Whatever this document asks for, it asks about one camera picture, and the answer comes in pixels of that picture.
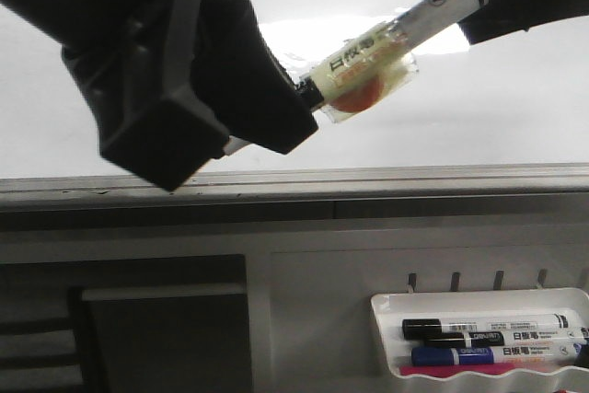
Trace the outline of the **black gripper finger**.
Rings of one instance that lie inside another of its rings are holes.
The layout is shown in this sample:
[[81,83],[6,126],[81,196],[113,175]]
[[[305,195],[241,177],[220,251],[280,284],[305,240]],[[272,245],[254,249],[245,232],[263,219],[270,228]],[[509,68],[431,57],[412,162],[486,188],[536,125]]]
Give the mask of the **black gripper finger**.
[[287,154],[318,129],[250,0],[202,0],[197,30],[191,82],[231,135]]
[[1,0],[57,41],[100,154],[173,191],[228,131],[191,84],[202,0]]

